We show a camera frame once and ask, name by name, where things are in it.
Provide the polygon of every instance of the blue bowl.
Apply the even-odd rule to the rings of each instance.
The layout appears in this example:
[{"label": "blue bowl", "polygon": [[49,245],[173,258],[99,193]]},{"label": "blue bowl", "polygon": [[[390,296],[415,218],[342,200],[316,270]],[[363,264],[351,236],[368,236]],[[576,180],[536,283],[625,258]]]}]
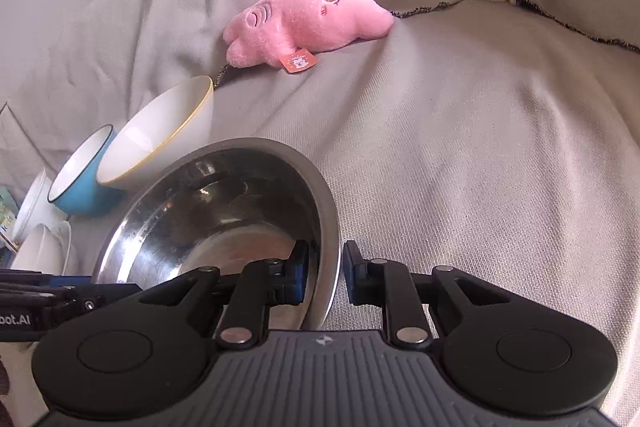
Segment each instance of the blue bowl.
[{"label": "blue bowl", "polygon": [[120,201],[123,190],[95,180],[100,159],[115,136],[113,125],[105,125],[82,142],[51,184],[49,203],[70,215],[101,216]]}]

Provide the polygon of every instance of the stuffed animal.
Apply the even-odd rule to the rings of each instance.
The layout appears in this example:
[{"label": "stuffed animal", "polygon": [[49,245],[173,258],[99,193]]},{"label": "stuffed animal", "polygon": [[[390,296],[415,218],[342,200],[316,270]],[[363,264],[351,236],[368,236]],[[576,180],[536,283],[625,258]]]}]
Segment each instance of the stuffed animal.
[{"label": "stuffed animal", "polygon": [[299,48],[325,52],[357,38],[379,39],[393,23],[374,0],[259,0],[225,28],[226,60],[236,68],[280,68],[280,57]]}]

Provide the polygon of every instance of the white bowl with yellow rim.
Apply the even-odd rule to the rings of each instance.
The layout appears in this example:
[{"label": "white bowl with yellow rim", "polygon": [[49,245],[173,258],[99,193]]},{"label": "white bowl with yellow rim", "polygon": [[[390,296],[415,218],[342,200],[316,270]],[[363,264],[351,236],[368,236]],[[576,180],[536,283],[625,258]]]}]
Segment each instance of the white bowl with yellow rim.
[{"label": "white bowl with yellow rim", "polygon": [[143,107],[118,133],[98,165],[96,180],[131,190],[209,142],[213,81],[194,76]]}]

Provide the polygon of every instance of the orange tag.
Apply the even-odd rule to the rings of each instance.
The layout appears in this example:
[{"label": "orange tag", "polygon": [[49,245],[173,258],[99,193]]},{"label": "orange tag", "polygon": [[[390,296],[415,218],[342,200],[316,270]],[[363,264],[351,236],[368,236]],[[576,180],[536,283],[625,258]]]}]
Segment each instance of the orange tag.
[{"label": "orange tag", "polygon": [[289,73],[299,73],[300,71],[308,70],[318,63],[318,59],[304,49],[298,50],[290,55],[282,55],[280,61]]}]

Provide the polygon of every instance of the metal bowl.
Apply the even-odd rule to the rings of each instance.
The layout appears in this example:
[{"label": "metal bowl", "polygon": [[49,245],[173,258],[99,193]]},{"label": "metal bowl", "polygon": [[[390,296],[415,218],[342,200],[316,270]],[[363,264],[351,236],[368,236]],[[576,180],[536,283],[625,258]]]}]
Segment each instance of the metal bowl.
[{"label": "metal bowl", "polygon": [[305,302],[271,311],[271,328],[317,329],[334,299],[340,236],[322,174],[296,150],[260,138],[203,147],[142,189],[95,264],[97,283],[142,289],[198,266],[238,273],[257,259],[286,259],[295,240],[316,245]]}]

